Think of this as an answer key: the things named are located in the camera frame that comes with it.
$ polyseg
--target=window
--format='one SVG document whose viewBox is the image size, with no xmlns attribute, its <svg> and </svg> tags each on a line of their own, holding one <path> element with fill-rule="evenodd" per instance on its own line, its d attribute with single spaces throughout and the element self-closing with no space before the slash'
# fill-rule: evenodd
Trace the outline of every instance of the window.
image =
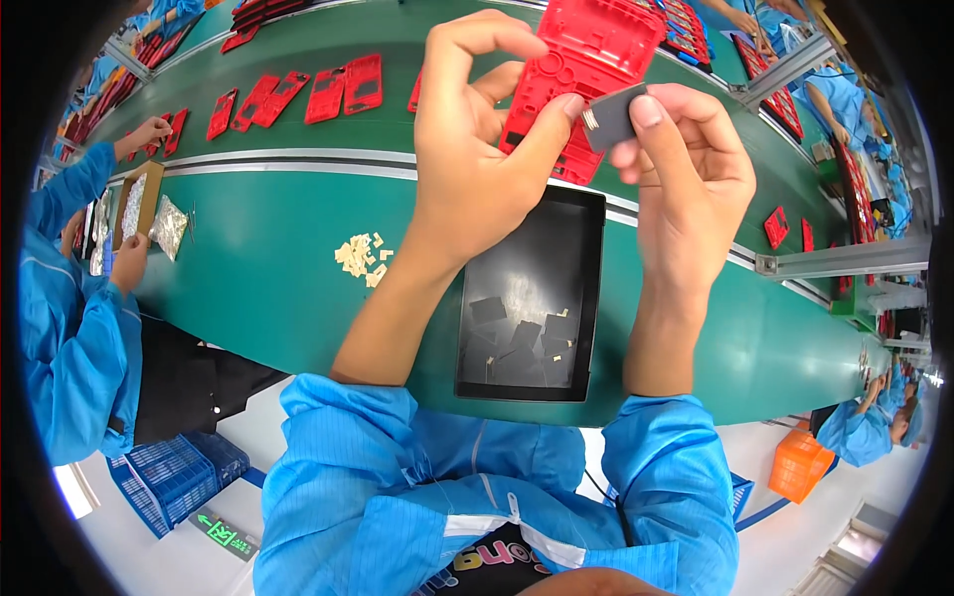
<svg viewBox="0 0 954 596">
<path fill-rule="evenodd" d="M 74 519 L 78 520 L 99 507 L 99 500 L 93 494 L 78 464 L 58 465 L 53 469 L 53 475 L 60 485 L 63 498 L 73 512 Z"/>
</svg>

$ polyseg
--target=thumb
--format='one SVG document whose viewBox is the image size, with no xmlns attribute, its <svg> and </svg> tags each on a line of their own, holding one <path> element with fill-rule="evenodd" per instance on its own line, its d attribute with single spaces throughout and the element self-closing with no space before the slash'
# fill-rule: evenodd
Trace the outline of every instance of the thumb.
<svg viewBox="0 0 954 596">
<path fill-rule="evenodd" d="M 659 100 L 652 95 L 639 95 L 630 103 L 630 120 L 662 187 L 678 195 L 683 195 L 683 191 L 695 195 L 699 186 L 695 165 L 682 133 Z"/>
<path fill-rule="evenodd" d="M 517 172 L 546 181 L 570 140 L 573 119 L 583 112 L 583 97 L 564 93 L 544 106 L 527 136 L 507 159 Z"/>
</svg>

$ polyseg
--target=worker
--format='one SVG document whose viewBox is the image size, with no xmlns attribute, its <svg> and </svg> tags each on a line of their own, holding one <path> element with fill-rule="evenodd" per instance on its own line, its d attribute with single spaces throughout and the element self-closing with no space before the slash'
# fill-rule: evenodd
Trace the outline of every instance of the worker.
<svg viewBox="0 0 954 596">
<path fill-rule="evenodd" d="M 826 132 L 852 151 L 863 151 L 866 140 L 876 139 L 875 109 L 864 89 L 832 67 L 807 76 L 792 96 L 812 112 Z"/>
<path fill-rule="evenodd" d="M 921 432 L 923 419 L 917 383 L 910 398 L 892 414 L 876 402 L 886 382 L 885 375 L 881 375 L 869 383 L 861 403 L 849 400 L 825 408 L 815 433 L 821 446 L 856 467 L 876 462 L 890 453 L 894 445 L 910 446 Z"/>
<path fill-rule="evenodd" d="M 141 316 L 132 291 L 146 267 L 146 238 L 122 242 L 109 279 L 88 275 L 71 247 L 85 208 L 116 163 L 172 132 L 157 117 L 83 158 L 30 195 L 19 258 L 20 351 L 26 394 L 52 465 L 99 449 L 116 458 L 134 444 L 215 430 L 261 388 L 287 376 Z M 57 245 L 57 236 L 61 243 Z"/>
<path fill-rule="evenodd" d="M 154 0 L 131 19 L 139 31 L 134 46 L 154 31 L 158 31 L 162 39 L 169 39 L 203 12 L 204 0 Z"/>
<path fill-rule="evenodd" d="M 298 375 L 281 394 L 287 450 L 262 490 L 259 596 L 724 596 L 733 585 L 731 477 L 712 416 L 691 395 L 693 350 L 756 179 L 717 99 L 650 85 L 630 105 L 638 140 L 610 157 L 622 182 L 639 184 L 632 250 L 643 263 L 622 366 L 630 396 L 603 430 L 615 511 L 573 492 L 585 465 L 577 429 L 429 412 L 404 388 L 451 281 L 539 202 L 584 106 L 575 93 L 553 98 L 503 154 L 494 107 L 523 64 L 467 83 L 473 54 L 495 50 L 548 52 L 498 10 L 427 37 L 414 215 L 328 377 Z"/>
</svg>

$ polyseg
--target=blue plastic crate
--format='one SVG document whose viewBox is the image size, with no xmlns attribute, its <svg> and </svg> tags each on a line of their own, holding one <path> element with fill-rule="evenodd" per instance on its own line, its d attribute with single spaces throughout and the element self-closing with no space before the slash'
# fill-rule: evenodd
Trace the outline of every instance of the blue plastic crate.
<svg viewBox="0 0 954 596">
<path fill-rule="evenodd" d="M 737 474 L 732 474 L 732 519 L 738 521 L 738 516 L 742 514 L 745 508 L 745 502 L 749 500 L 752 494 L 752 487 L 756 484 L 751 480 L 745 480 Z"/>
<path fill-rule="evenodd" d="M 160 538 L 218 493 L 215 468 L 182 435 L 134 447 L 110 466 L 126 500 Z"/>
<path fill-rule="evenodd" d="M 222 490 L 248 471 L 250 464 L 245 452 L 219 433 L 206 435 L 193 431 L 185 433 L 183 437 L 215 467 L 218 490 Z"/>
</svg>

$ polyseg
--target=green exit sign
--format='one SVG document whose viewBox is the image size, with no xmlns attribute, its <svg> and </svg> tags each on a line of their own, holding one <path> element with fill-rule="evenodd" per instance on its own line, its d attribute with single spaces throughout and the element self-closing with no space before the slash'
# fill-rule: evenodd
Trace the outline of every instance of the green exit sign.
<svg viewBox="0 0 954 596">
<path fill-rule="evenodd" d="M 189 522 L 205 532 L 212 542 L 228 550 L 243 561 L 251 561 L 259 551 L 259 539 L 223 520 L 215 511 L 203 505 L 189 516 Z"/>
</svg>

